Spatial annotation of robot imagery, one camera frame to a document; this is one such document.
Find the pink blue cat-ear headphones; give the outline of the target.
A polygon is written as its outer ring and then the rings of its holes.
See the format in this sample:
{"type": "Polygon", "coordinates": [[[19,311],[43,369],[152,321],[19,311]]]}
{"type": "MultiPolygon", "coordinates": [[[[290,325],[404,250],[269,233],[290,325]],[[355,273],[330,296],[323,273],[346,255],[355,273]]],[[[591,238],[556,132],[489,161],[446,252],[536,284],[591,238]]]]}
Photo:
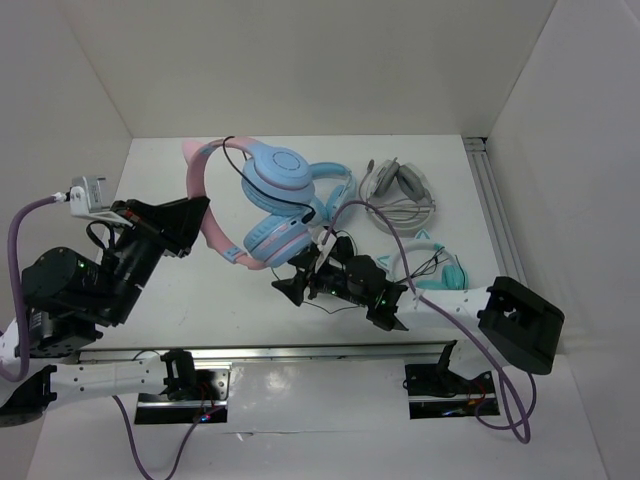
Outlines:
{"type": "Polygon", "coordinates": [[[241,176],[241,188],[246,198],[269,216],[246,235],[240,248],[209,210],[200,229],[207,246],[228,262],[249,270],[280,266],[310,242],[307,224],[315,214],[310,206],[315,187],[309,163],[291,149],[251,137],[226,137],[209,143],[187,140],[182,143],[182,152],[189,198],[207,195],[205,169],[218,149],[223,153],[235,149],[247,155],[243,168],[236,171],[241,176]]]}

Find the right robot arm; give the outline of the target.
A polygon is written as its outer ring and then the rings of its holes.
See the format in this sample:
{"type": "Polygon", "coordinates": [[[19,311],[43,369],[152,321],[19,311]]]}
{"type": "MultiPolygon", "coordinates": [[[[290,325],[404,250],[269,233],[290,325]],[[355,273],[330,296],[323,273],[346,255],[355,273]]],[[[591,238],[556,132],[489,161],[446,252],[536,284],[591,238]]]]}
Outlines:
{"type": "Polygon", "coordinates": [[[294,276],[275,279],[273,288],[296,306],[319,294],[344,300],[387,332],[449,330],[436,369],[444,390],[460,391],[505,366],[551,373],[565,315],[517,280],[498,276],[487,287],[429,290],[390,279],[389,266],[369,255],[336,249],[323,261],[321,254],[311,246],[293,257],[294,276]]]}

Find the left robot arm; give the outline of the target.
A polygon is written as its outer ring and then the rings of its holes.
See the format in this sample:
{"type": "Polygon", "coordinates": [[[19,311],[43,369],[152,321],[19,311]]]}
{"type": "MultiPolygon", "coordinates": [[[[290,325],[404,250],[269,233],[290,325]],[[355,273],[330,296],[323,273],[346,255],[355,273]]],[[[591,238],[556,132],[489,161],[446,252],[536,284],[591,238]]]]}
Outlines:
{"type": "Polygon", "coordinates": [[[207,197],[159,205],[116,201],[86,226],[100,249],[94,261],[58,246],[19,270],[17,232],[8,241],[16,316],[1,335],[1,424],[19,426],[47,409],[128,393],[184,399],[197,389],[191,353],[171,349],[150,358],[94,366],[72,362],[108,327],[126,322],[165,256],[184,258],[197,239],[207,197]]]}

